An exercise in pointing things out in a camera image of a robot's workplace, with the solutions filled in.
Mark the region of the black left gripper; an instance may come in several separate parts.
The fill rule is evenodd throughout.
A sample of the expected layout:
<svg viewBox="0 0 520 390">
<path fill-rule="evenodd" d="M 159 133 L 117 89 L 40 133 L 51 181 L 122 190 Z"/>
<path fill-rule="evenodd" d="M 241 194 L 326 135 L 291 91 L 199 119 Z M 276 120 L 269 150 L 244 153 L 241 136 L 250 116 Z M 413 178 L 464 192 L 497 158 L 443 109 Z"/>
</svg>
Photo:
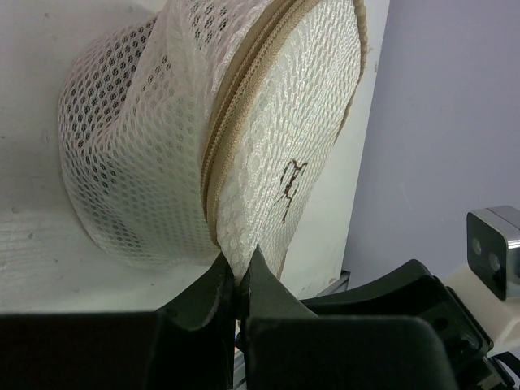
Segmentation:
<svg viewBox="0 0 520 390">
<path fill-rule="evenodd" d="M 4 389 L 231 389 L 234 276 L 220 254 L 157 313 L 4 315 Z M 448 389 L 433 329 L 413 318 L 251 318 L 249 389 Z"/>
</svg>

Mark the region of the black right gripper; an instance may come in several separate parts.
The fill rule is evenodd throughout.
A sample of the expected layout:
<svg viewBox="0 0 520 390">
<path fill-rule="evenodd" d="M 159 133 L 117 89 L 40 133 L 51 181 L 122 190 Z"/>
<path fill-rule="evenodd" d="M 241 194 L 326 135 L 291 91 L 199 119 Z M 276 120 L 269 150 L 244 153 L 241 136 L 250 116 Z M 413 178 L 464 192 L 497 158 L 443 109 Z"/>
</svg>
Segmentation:
<svg viewBox="0 0 520 390">
<path fill-rule="evenodd" d="M 480 389 L 493 343 L 454 290 L 412 259 L 361 287 L 302 302 L 318 315 L 405 315 L 428 322 L 444 343 L 460 389 Z"/>
</svg>

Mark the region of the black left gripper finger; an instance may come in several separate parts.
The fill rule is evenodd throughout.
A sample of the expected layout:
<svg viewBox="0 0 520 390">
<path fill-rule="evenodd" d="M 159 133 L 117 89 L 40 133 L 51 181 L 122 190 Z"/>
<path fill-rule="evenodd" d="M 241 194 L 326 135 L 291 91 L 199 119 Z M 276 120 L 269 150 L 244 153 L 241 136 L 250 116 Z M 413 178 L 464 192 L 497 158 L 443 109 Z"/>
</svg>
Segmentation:
<svg viewBox="0 0 520 390">
<path fill-rule="evenodd" d="M 240 317 L 245 325 L 252 319 L 316 319 L 271 272 L 258 245 L 240 282 Z"/>
</svg>

